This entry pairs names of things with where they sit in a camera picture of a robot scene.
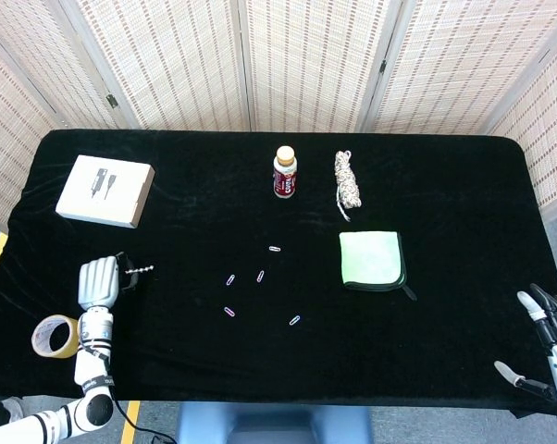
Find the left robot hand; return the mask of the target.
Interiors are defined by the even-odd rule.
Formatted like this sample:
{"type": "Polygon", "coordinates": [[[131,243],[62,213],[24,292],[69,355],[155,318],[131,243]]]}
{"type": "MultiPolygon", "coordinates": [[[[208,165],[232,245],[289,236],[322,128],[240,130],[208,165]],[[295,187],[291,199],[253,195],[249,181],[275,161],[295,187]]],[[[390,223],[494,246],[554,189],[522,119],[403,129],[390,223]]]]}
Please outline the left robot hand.
{"type": "Polygon", "coordinates": [[[84,311],[92,307],[111,309],[120,294],[136,288],[138,275],[129,273],[133,268],[133,262],[124,252],[83,264],[79,272],[79,306],[84,311]]]}

